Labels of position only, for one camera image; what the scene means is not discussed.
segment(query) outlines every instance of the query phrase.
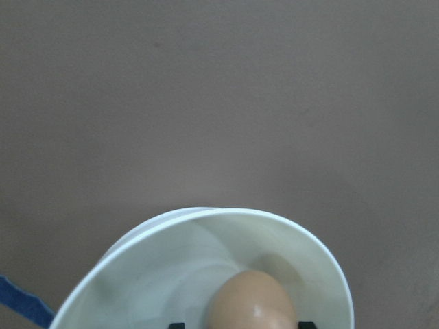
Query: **torn blue tape edge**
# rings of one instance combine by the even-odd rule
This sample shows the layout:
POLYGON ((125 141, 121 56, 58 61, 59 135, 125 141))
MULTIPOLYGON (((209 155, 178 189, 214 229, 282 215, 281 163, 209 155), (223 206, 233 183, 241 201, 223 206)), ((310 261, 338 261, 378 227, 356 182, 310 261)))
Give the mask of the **torn blue tape edge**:
POLYGON ((50 327, 55 313, 38 297, 28 293, 0 274, 0 303, 43 328, 50 327))

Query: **egg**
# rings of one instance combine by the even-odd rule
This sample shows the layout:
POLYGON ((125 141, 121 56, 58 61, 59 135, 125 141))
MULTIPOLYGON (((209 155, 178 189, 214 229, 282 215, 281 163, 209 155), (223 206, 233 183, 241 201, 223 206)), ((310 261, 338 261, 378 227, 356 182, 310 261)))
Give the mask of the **egg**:
POLYGON ((207 329, 297 329, 293 302, 272 276, 244 271, 229 279, 209 306, 207 329))

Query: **white bowl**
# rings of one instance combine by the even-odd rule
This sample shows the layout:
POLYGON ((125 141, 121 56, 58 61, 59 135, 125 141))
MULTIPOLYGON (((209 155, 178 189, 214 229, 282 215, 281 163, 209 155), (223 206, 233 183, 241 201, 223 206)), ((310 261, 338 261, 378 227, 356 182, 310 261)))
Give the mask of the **white bowl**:
POLYGON ((330 251, 286 218, 243 208, 185 208, 120 238, 73 290, 50 329, 202 329, 209 301, 246 269, 274 276, 300 321, 353 329, 349 287, 330 251))

